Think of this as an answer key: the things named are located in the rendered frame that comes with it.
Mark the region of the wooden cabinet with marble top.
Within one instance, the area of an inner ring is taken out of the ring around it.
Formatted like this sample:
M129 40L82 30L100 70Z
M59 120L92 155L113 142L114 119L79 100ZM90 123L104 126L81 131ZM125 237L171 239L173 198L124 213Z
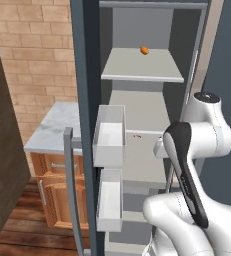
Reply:
M83 157L80 145L80 119L77 102L56 102L25 145L25 151L30 154L45 153L64 155L63 134L66 127L73 129L73 137L76 139L73 156L81 155ZM36 175L37 178L50 176L57 175Z

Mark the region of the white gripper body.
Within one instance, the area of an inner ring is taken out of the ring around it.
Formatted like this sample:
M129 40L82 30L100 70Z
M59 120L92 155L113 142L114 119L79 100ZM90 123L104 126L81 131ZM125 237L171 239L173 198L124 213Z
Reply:
M157 159L168 158L168 154L163 144L163 138L158 137L153 148L154 155Z

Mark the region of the wide grey freezer shelf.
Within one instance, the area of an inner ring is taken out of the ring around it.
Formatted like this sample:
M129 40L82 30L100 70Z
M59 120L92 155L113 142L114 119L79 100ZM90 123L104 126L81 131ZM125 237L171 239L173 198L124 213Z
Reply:
M137 48L113 48L101 78L124 81L184 82L168 49L150 49L147 55L143 55Z

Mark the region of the large white door bin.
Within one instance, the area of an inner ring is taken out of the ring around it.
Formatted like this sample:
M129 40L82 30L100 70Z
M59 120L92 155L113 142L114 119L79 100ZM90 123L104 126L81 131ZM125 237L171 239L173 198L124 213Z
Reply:
M93 138L95 167L119 168L124 165L126 123L124 105L100 105Z

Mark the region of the small white door bin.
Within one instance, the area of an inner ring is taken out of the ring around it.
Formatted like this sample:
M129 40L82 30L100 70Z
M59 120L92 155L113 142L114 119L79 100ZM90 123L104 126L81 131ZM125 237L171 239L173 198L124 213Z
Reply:
M103 169L96 213L99 232L120 232L123 218L123 185L120 169Z

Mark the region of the wooden cupboard door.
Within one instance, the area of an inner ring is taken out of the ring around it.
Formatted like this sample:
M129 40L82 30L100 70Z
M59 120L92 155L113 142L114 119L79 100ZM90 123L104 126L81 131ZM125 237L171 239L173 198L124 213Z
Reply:
M55 228L72 229L66 177L64 175L38 177L39 191L39 181L41 179L43 180L47 201L47 206L43 204L47 225ZM80 227L83 230L87 230L89 225L87 220L86 189L85 179L82 175L76 177L75 189Z

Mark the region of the wooden drawer front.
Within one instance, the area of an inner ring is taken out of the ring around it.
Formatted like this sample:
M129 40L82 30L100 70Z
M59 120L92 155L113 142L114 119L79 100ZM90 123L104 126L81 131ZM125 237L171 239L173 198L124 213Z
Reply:
M51 168L51 163L55 164L65 164L65 156L61 154L45 154L45 153L31 153L30 154L32 163L34 166L34 171L37 176L46 175L64 175L65 168ZM73 156L74 165L77 164L78 167L75 169L76 175L83 175L83 157L81 155Z

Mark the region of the dark grey freezer door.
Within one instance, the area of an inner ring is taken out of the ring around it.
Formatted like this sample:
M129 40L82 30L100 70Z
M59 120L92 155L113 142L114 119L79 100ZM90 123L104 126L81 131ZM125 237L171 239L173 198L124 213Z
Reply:
M98 170L92 150L101 104L99 0L70 0L70 4L91 256L104 256L104 237L96 230Z

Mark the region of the grey fridge freezer cabinet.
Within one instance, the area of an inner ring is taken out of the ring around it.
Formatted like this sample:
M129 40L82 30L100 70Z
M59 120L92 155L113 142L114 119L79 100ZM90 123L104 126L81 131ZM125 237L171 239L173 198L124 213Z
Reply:
M142 215L145 198L171 183L168 159L153 148L171 122L180 119L189 95L208 4L205 0L100 0L101 75L113 48L168 49L183 83L106 80L101 105L124 105L126 148L122 171L120 232L104 232L105 256L141 256L151 237Z

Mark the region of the dark grey fridge door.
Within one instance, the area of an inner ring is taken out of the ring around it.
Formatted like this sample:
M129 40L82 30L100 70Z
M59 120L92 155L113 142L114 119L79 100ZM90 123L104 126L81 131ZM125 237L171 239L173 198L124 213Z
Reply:
M231 0L224 0L204 90L221 97L222 111L231 127ZM200 178L211 198L231 205L231 152L206 159Z

